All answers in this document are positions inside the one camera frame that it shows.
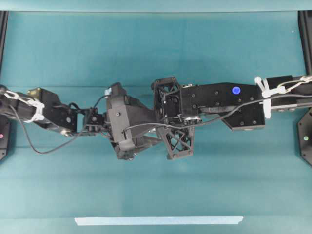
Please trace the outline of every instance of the teal background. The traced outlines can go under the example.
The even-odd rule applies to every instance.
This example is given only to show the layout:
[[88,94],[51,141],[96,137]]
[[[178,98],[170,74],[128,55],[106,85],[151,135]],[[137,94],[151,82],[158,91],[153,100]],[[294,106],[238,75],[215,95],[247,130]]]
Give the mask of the teal background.
[[[149,86],[302,75],[297,12],[103,14],[10,12],[1,83],[43,87],[89,107],[121,81],[150,107]],[[105,103],[100,106],[105,111]],[[308,233],[312,168],[299,155],[306,110],[275,113],[266,128],[199,127],[195,155],[168,161],[163,145],[117,160],[102,136],[50,155],[33,153],[13,123],[0,162],[0,233]],[[34,145],[67,140],[27,125]],[[78,227],[74,217],[244,216],[239,225]]]
[[311,10],[310,0],[1,0],[8,11],[201,13]]

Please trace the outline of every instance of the blue circular sticker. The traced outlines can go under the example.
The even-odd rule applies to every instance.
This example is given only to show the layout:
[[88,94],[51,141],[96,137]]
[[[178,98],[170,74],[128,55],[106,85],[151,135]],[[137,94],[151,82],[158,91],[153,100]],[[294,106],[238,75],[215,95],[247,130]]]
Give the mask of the blue circular sticker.
[[237,87],[237,86],[233,87],[232,93],[233,93],[233,94],[240,94],[240,88]]

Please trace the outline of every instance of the mounting plate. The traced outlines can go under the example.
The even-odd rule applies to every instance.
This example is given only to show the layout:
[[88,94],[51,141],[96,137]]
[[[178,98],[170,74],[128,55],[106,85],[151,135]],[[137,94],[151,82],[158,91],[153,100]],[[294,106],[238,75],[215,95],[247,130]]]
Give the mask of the mounting plate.
[[7,155],[11,123],[5,116],[0,116],[0,160]]
[[301,156],[312,165],[312,109],[298,122]]

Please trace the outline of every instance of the black robotic arm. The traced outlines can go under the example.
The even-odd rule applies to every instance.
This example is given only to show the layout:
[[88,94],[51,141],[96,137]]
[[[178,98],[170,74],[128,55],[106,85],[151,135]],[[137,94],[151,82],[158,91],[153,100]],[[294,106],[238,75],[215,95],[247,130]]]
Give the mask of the black robotic arm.
[[[0,127],[3,130],[6,118],[9,118],[22,125],[23,122],[33,122],[41,128],[73,137],[48,152],[39,152],[31,144],[37,153],[50,153],[79,136],[103,134],[118,159],[132,160],[141,151],[160,142],[164,142],[167,148],[167,158],[175,159],[193,155],[196,126],[222,120],[232,130],[262,128],[265,118],[271,117],[271,111],[294,111],[312,106],[310,76],[256,78],[255,81],[254,85],[181,85],[175,77],[158,79],[151,85],[153,109],[127,95],[120,83],[111,85],[94,107],[87,109],[81,109],[75,103],[63,104],[56,94],[42,88],[22,94],[1,86]],[[107,112],[99,114],[96,106],[102,98],[106,99]],[[84,116],[79,132],[78,115]],[[307,140],[310,130],[306,128],[306,125],[312,125],[308,119],[310,116],[308,114],[305,121],[299,123],[299,140],[303,157],[312,164],[311,144]]]

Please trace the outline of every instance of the white tape strip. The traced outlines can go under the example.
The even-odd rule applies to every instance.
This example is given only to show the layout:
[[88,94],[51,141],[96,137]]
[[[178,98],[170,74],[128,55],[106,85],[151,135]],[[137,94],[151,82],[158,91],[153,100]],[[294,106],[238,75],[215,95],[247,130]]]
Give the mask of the white tape strip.
[[243,216],[182,216],[182,217],[87,217],[75,218],[78,226],[97,225],[207,225],[239,224]]

